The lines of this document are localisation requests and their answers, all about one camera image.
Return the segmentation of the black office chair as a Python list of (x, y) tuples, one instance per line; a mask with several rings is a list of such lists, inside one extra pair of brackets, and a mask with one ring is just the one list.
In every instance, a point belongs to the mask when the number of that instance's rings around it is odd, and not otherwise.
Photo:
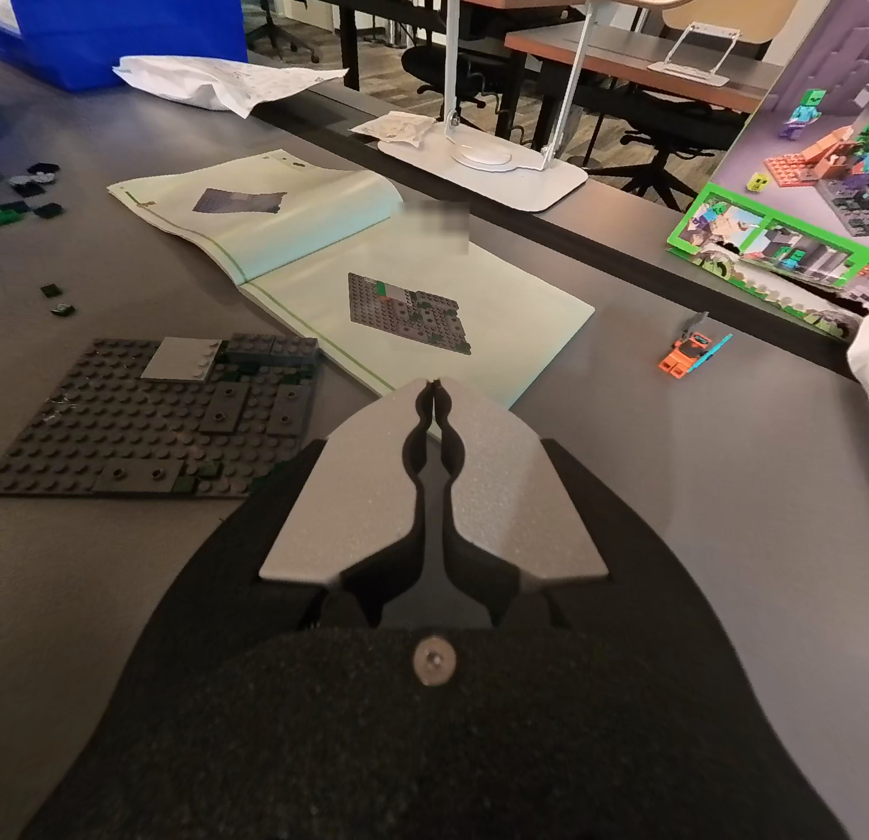
[[(433, 43), (422, 43), (406, 49), (401, 56), (405, 72), (422, 82), (417, 92), (444, 93), (446, 49)], [(509, 98), (508, 87), (512, 83), (513, 68), (510, 59), (502, 53), (460, 49), (456, 71), (456, 111), (462, 113), (462, 105), (484, 108), (485, 96), (497, 98), (495, 112), (498, 116), (496, 132), (512, 128), (515, 113), (502, 110), (501, 104)]]
[(318, 30), (287, 18), (283, 0), (241, 0), (244, 38), (256, 63), (320, 66)]
[(663, 100), (651, 93), (634, 90), (603, 92), (593, 109), (602, 115), (618, 117), (631, 129), (622, 144), (639, 142), (655, 149), (649, 163), (587, 169), (592, 176), (629, 177), (622, 186), (627, 193), (643, 197), (650, 189), (668, 208), (679, 211), (674, 192), (694, 200), (698, 193), (668, 172), (669, 157), (684, 159), (710, 157), (727, 151), (740, 135), (748, 114), (715, 108), (696, 100)]

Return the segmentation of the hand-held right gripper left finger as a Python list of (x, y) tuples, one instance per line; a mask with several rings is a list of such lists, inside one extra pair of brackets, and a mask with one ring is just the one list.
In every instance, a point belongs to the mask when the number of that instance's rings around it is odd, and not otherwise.
[(434, 384), (418, 378), (325, 441), (260, 570), (262, 581), (353, 596), (370, 626), (420, 578)]

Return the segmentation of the white desk lamp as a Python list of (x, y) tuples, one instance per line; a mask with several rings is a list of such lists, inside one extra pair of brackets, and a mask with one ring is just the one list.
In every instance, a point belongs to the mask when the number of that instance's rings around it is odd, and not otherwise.
[(537, 213), (552, 207), (588, 178), (585, 171), (556, 160), (555, 153), (568, 121), (590, 36), (604, 3), (605, 0), (587, 0), (587, 15), (567, 89), (543, 150), (526, 149), (461, 123), (455, 93), (461, 0), (447, 0), (442, 126), (433, 125), (427, 130), (417, 147), (381, 140), (378, 149), (510, 209)]

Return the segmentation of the plain white bag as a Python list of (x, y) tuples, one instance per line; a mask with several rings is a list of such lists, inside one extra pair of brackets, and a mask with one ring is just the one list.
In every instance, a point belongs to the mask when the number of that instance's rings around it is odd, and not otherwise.
[(868, 397), (869, 394), (869, 317), (862, 318), (853, 341), (848, 347), (846, 360), (853, 378)]

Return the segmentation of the white printed paper bag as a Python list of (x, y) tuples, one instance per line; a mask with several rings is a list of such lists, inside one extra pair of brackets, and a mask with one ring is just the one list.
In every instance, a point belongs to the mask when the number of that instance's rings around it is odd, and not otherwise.
[(259, 104), (343, 79), (348, 72), (187, 56), (125, 56), (112, 70), (128, 86), (146, 94), (242, 118)]

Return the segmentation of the light grey square tile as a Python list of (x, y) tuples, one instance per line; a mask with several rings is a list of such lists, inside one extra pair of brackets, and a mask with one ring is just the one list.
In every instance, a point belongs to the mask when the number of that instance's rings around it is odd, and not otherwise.
[(143, 369), (140, 379), (205, 383), (223, 340), (167, 336)]

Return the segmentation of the white laptop stand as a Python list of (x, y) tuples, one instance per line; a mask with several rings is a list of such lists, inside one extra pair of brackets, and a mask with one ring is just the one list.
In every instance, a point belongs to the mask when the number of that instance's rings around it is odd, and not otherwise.
[[(691, 35), (699, 35), (706, 38), (716, 38), (728, 42), (728, 46), (721, 55), (721, 58), (717, 63), (713, 65), (713, 67), (711, 67), (711, 69), (702, 70), (701, 68), (691, 66), (689, 64), (677, 63), (674, 60), (676, 52), (678, 52), (679, 50), (679, 47)], [(646, 69), (651, 72), (662, 73), (673, 77), (685, 78), (691, 80), (692, 82), (700, 83), (701, 85), (709, 85), (712, 87), (720, 88), (724, 85), (727, 85), (730, 79), (729, 77), (719, 74), (719, 69), (722, 67), (722, 64), (726, 61), (727, 57), (733, 51), (736, 43), (740, 40), (740, 37), (740, 29), (696, 21), (690, 22), (687, 27), (682, 30), (681, 35), (673, 45), (672, 49), (668, 52), (665, 59), (661, 62), (649, 63)]]

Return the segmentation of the small clear plastic bag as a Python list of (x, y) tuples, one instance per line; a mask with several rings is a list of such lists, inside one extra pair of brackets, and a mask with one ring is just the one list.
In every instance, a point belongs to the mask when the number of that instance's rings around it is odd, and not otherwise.
[(350, 128), (350, 132), (387, 144), (405, 144), (420, 148), (427, 132), (437, 124), (433, 117), (391, 110)]

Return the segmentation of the group of small loose bricks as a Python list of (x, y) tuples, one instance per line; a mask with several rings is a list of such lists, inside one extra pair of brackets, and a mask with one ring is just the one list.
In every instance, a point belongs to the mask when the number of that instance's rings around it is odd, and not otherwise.
[(1, 226), (20, 223), (29, 216), (50, 220), (63, 215), (61, 204), (49, 199), (60, 170), (56, 163), (36, 162), (24, 172), (2, 177)]

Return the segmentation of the blue plastic bin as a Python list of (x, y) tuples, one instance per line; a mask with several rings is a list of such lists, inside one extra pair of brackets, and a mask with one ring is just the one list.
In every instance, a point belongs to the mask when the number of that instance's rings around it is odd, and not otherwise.
[(242, 1), (2, 0), (2, 62), (64, 91), (117, 85), (140, 55), (247, 61)]

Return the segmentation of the toy set cardboard box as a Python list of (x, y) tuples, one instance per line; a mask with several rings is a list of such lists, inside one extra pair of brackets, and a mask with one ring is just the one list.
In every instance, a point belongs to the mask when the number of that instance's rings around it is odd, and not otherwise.
[(853, 340), (868, 293), (868, 0), (828, 3), (668, 245)]

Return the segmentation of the orange toy figure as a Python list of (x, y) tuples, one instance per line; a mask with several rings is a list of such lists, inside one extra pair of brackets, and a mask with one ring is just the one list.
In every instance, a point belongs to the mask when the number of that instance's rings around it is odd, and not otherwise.
[(659, 362), (660, 370), (673, 378), (684, 378), (732, 340), (733, 334), (727, 334), (718, 341), (713, 341), (709, 336), (704, 335), (700, 328), (707, 318), (708, 312), (701, 312), (687, 321), (673, 342), (668, 355)]

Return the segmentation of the grey desk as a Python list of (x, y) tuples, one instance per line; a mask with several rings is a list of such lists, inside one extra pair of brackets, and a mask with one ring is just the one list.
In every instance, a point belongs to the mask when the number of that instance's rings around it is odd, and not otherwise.
[[(70, 95), (2, 65), (2, 174), (58, 163), (66, 212), (2, 228), (2, 445), (92, 339), (277, 326), (210, 259), (107, 193), (268, 150), (356, 169), (304, 117), (372, 114), (300, 96), (258, 119), (125, 88)], [(867, 838), (867, 401), (837, 371), (741, 329), (684, 384), (661, 355), (718, 281), (664, 250), (666, 212), (588, 187), (542, 220), (564, 250), (470, 219), (473, 240), (591, 304), (516, 403), (640, 515), (706, 594), (777, 734), (853, 838)], [(40, 287), (63, 290), (48, 299)], [(56, 317), (59, 303), (76, 307)], [(159, 599), (236, 503), (2, 499), (2, 838), (16, 838), (103, 714)]]

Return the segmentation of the open instruction booklet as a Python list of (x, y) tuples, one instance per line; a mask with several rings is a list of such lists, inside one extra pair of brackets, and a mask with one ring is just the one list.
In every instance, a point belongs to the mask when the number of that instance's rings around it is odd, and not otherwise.
[(107, 190), (380, 397), (447, 377), (509, 408), (595, 312), (476, 245), (466, 205), (375, 172), (274, 150)]

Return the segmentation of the dark grey studded baseplate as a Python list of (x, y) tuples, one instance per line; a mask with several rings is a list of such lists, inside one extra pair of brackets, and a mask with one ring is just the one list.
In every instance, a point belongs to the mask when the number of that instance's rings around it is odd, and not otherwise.
[(244, 499), (298, 454), (317, 339), (236, 333), (205, 383), (140, 379), (163, 339), (94, 340), (2, 453), (2, 497)]

